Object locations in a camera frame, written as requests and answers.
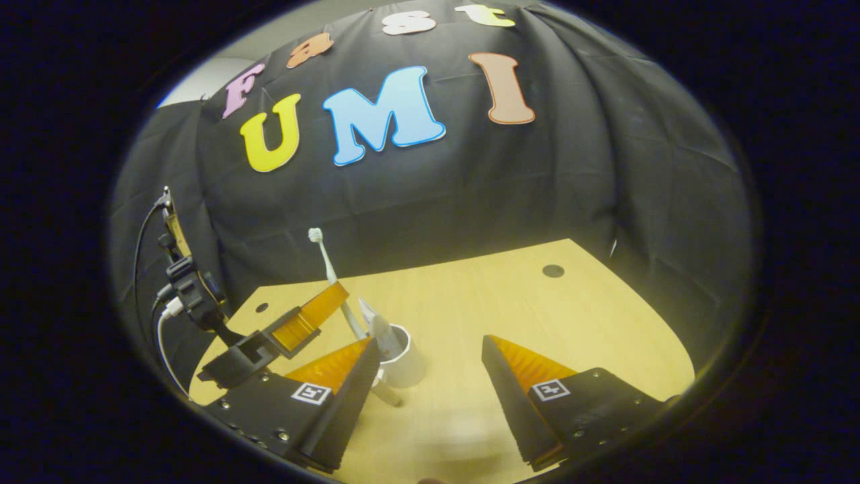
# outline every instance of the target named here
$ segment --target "letter m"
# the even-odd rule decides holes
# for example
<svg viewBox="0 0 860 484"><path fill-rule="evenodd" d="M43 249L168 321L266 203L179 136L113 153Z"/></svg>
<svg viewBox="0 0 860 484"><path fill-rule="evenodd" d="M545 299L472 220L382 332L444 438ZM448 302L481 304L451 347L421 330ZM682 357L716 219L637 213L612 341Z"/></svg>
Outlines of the letter m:
<svg viewBox="0 0 860 484"><path fill-rule="evenodd" d="M392 117L396 130L391 142L395 146L417 145L445 136L445 125L433 118L424 95L421 81L426 73L427 69L420 65L393 71L382 82L376 104L355 89L342 90L326 99L322 107L331 113L335 124L335 164L343 166L365 156L365 148L355 141L353 128L381 152Z"/></svg>

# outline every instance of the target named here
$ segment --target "white toothbrush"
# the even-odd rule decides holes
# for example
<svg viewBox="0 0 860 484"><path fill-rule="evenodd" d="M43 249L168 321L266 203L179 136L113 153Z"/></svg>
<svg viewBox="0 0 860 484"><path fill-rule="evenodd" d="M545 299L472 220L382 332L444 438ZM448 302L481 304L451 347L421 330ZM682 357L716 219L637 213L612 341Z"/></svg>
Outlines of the white toothbrush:
<svg viewBox="0 0 860 484"><path fill-rule="evenodd" d="M337 282L337 275L335 274L335 268L332 267L331 261L329 260L329 255L325 251L325 245L323 245L323 231L319 228L311 228L308 231L308 239L315 244L320 245L320 251L322 252L322 258L325 260L325 276L329 279L330 284L334 284ZM364 339L367 337L367 333L361 329L359 322L353 316L353 312L349 309L349 305L344 302L341 304L341 311L343 312L343 317L347 319L347 323L349 323L349 327L353 330L353 334L357 339Z"/></svg>

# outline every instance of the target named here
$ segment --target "pink letter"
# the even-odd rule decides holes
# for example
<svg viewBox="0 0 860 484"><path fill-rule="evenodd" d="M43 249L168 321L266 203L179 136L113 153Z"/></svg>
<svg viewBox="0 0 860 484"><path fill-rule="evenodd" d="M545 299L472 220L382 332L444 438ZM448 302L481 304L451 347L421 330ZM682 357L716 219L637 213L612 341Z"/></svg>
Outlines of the pink letter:
<svg viewBox="0 0 860 484"><path fill-rule="evenodd" d="M245 104L245 97L242 94L251 92L254 87L254 76L258 76L263 72L264 64L257 64L250 71L239 76L235 81L227 84L227 105L224 109L222 119L227 119L227 116L232 115L233 111L242 107Z"/></svg>

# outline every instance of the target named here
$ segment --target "table surface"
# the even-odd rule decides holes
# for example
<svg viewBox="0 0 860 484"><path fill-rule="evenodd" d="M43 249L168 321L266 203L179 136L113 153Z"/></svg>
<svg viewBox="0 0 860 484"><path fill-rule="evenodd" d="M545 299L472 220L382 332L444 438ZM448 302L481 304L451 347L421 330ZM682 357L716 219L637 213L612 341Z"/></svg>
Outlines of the table surface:
<svg viewBox="0 0 860 484"><path fill-rule="evenodd" d="M563 276L546 276L543 268L549 264L564 268ZM569 239L340 281L362 324L359 297L390 323L407 328L427 374L412 388L395 390L403 400L400 407L368 395L341 468L332 475L339 481L416 483L436 477L451 484L500 483L534 476L481 363L486 334L575 371L605 368L657 400L681 394L693 382L690 358L669 326ZM300 306L328 285L259 288L228 326L249 334L266 325L245 317L260 303L277 294L285 307ZM355 340L341 311L321 329L298 356L280 357L269 368L283 375ZM225 350L216 339L195 374ZM195 377L191 383L190 395L201 405L224 393L213 382Z"/></svg>

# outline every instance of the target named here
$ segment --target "orange letter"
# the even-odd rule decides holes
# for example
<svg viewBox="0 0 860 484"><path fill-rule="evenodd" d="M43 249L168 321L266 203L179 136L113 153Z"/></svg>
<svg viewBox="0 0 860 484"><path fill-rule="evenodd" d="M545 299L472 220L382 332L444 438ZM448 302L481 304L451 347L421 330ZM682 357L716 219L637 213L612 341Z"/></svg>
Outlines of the orange letter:
<svg viewBox="0 0 860 484"><path fill-rule="evenodd" d="M499 124L526 124L535 120L535 112L525 105L513 68L516 59L498 53L473 53L469 59L481 66L493 95L489 119Z"/></svg>
<svg viewBox="0 0 860 484"><path fill-rule="evenodd" d="M331 40L328 32L314 35L308 40L294 49L290 53L290 60L286 61L286 66L292 69L297 65L301 65L305 60L311 57L316 57L320 53L327 51L335 42Z"/></svg>

